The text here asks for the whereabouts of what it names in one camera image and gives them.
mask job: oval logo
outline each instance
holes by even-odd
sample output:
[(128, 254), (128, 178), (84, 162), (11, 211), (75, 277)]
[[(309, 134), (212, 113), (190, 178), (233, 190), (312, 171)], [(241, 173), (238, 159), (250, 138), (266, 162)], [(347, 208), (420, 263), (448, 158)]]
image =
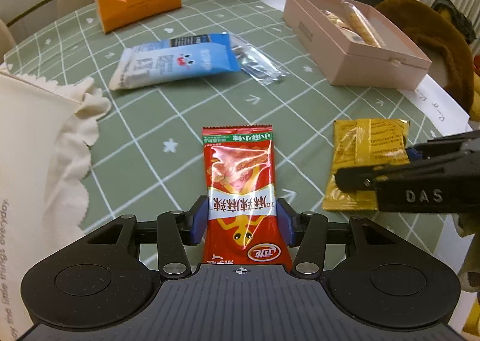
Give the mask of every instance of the oval logo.
[(248, 258), (257, 262), (272, 261), (280, 256), (282, 251), (273, 243), (260, 243), (248, 250)]

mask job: green tablecloth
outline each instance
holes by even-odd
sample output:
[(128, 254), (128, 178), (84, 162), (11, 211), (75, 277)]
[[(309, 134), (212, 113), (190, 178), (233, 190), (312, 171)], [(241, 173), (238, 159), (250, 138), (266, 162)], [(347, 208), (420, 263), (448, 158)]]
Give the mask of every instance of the green tablecloth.
[[(182, 35), (232, 32), (289, 71), (283, 81), (260, 86), (244, 73), (192, 79), (126, 92), (107, 84), (125, 47)], [(104, 35), (93, 5), (35, 33), (10, 51), (12, 73), (76, 83), (92, 76), (111, 98), (83, 181), (90, 206), (86, 232), (120, 214), (153, 220), (165, 211), (189, 209), (205, 194), (203, 126), (271, 123), (277, 196), (297, 212), (321, 209), (332, 160), (333, 121), (388, 117), (410, 121), (409, 144), (438, 135), (430, 120), (396, 90), (333, 87), (311, 60), (282, 13), (260, 0), (183, 0), (183, 7)], [(433, 252), (443, 219), (438, 215), (364, 213), (424, 250)], [(142, 251), (146, 262), (155, 248)], [(327, 262), (343, 256), (329, 247)]]

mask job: pink box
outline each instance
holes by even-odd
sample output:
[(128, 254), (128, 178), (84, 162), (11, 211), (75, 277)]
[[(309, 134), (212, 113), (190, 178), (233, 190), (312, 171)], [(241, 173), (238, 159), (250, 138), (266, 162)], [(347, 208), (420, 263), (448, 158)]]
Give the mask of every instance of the pink box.
[(340, 0), (287, 0), (283, 19), (332, 85), (414, 90), (428, 73), (430, 59), (372, 6), (344, 1), (368, 18), (387, 48), (350, 41), (321, 13), (328, 10), (344, 18)]

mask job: blue snack packet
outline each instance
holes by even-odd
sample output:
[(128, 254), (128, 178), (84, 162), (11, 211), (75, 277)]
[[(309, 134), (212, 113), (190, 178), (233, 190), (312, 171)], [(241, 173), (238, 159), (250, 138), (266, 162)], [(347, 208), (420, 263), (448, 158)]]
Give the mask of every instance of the blue snack packet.
[(240, 71), (230, 35), (185, 36), (126, 48), (109, 83), (111, 90)]

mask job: ribbed gray surface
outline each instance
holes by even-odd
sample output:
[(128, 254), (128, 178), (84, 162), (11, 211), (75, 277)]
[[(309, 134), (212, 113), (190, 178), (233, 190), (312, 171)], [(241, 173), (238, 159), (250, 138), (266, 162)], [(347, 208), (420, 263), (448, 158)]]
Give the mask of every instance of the ribbed gray surface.
[(415, 332), (368, 327), (343, 314), (320, 283), (282, 266), (202, 265), (188, 279), (164, 283), (152, 303), (117, 326), (67, 332), (39, 325), (25, 341), (454, 341), (443, 325)]

